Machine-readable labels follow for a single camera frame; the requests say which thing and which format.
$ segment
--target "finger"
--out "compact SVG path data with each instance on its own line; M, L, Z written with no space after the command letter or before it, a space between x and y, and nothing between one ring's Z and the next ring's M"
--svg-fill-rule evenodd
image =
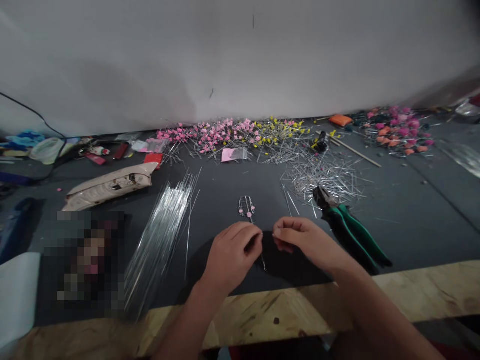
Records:
M263 237L264 237L263 233L258 234L255 237L255 243L253 244L253 247L250 249L250 251L247 254L245 254L246 262L250 268L253 266L255 261L257 261L259 256L262 254L262 251L264 249L262 245Z
M278 228L275 230L274 236L286 243L300 246L302 243L303 234L300 231L291 228Z
M233 238L235 245L237 245L242 250L248 245L250 240L253 239L255 235L262 234L262 230L259 227L250 224L251 226L242 228L238 234Z
M225 234L232 228L232 226L235 225L235 224L232 224L230 225L229 227L227 227L226 229L223 229L221 233L219 233L215 239L221 239L225 236Z
M287 252L287 253L290 253L290 254L294 253L295 249L289 243L287 243L285 241L282 241L282 240L279 240L275 237L273 238L273 241L275 242L276 247L278 248L279 251L284 251L284 252Z
M276 229L294 229L305 232L311 227L312 222L304 217L284 216L273 225L273 234Z
M242 231L242 229L245 229L245 228L248 228L248 227L255 227L256 228L256 226L253 225L250 222L246 222L246 221L236 222L227 229L225 234L223 234L223 238L231 240L231 239L235 238L238 235L238 233L240 231Z

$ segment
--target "pink paper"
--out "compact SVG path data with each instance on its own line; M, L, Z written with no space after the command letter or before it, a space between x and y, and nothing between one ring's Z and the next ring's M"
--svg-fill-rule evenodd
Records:
M232 155L234 154L235 149L223 149L221 152L221 162L226 163L232 161Z

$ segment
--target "white wall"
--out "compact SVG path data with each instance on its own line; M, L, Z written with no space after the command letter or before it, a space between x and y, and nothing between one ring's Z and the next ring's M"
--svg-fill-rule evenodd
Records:
M480 64L477 9L466 0L4 0L0 91L69 136L412 102ZM45 129L0 99L0 129L26 128Z

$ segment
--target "pink bead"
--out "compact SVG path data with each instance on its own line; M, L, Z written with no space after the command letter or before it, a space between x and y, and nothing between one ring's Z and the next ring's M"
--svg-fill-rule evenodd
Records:
M403 137L406 137L409 134L409 132L410 131L406 127L403 127L400 130L398 130L398 134Z
M411 121L408 124L412 129L418 129L420 127L420 123L418 121Z

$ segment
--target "red object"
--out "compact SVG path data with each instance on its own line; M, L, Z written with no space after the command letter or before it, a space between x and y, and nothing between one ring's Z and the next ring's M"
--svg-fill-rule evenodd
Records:
M107 160L105 160L104 158L101 158L100 156L97 156L97 155L93 155L91 152L86 152L85 157L87 159L92 160L95 164L98 164L98 165L103 165L107 162Z
M163 154L147 154L145 156L145 160L143 161L144 164L146 163L158 163L158 166L155 170L160 169L160 165L162 164L162 160L164 158Z
M128 148L129 148L128 142L124 142L123 144L121 144L118 150L116 151L115 155L113 156L113 160L122 159Z
M480 108L480 94L472 97L468 102L470 104L475 105L476 107Z

